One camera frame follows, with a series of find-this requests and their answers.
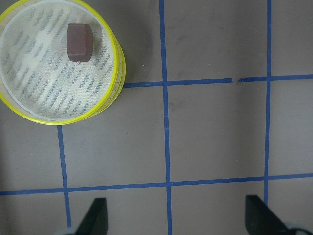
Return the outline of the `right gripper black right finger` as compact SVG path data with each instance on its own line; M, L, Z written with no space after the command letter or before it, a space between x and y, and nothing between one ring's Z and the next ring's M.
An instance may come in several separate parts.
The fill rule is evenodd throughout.
M289 235L286 225L257 195L245 197L245 227L250 235Z

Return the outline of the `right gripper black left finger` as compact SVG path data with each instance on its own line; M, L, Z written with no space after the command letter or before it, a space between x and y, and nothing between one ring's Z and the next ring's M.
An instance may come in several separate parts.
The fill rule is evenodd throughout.
M75 231L76 235L106 235L108 232L108 209L106 198L95 198Z

